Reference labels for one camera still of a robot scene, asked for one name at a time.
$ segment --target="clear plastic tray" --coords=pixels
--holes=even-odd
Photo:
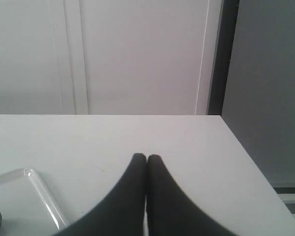
[[[34,168],[0,175],[0,236],[51,236],[69,224]]]

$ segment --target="white table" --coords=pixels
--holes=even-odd
[[[0,174],[36,168],[71,222],[135,152],[161,155],[191,200],[238,235],[295,236],[294,218],[221,117],[0,115]]]

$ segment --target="white cabinet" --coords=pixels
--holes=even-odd
[[[205,114],[221,0],[0,0],[0,114]]]

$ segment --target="table surface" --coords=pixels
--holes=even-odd
[[[208,215],[238,235],[295,236],[295,220],[220,116],[0,115],[0,174],[36,168],[70,222],[133,153],[159,154]]]

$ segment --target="gray wall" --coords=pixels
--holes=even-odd
[[[222,117],[273,185],[295,186],[295,0],[240,1]]]

